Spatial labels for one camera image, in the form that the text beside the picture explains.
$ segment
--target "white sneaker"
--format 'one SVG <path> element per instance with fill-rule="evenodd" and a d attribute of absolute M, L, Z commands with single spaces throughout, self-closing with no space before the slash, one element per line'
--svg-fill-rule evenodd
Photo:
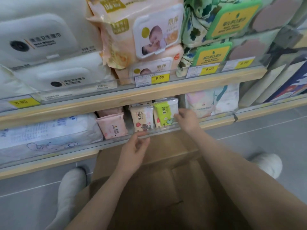
<path fill-rule="evenodd" d="M 75 196 L 86 187 L 86 173 L 81 168 L 69 170 L 59 185 L 58 208 L 56 217 L 45 230 L 66 228 L 74 218 Z"/>
<path fill-rule="evenodd" d="M 262 153 L 251 160 L 252 163 L 276 179 L 282 172 L 282 160 L 276 154 Z"/>

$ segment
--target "hand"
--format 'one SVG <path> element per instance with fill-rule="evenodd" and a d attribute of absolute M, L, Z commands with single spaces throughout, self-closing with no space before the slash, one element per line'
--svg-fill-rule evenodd
<path fill-rule="evenodd" d="M 195 112 L 190 109 L 180 108 L 179 114 L 175 114 L 174 117 L 180 127 L 189 135 L 200 129 L 198 118 Z"/>
<path fill-rule="evenodd" d="M 122 147 L 115 171 L 130 178 L 139 169 L 150 143 L 150 138 L 138 138 L 144 135 L 146 135 L 146 132 L 134 133 L 129 141 Z"/>

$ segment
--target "gray tile floor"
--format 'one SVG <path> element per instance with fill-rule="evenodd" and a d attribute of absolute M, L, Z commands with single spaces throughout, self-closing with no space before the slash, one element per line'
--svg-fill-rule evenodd
<path fill-rule="evenodd" d="M 278 154 L 283 162 L 278 181 L 307 204 L 307 106 L 207 132 L 245 158 L 263 151 Z M 95 159 L 0 180 L 0 229 L 44 229 L 56 215 L 63 175 L 76 166 L 83 166 L 90 179 Z"/>

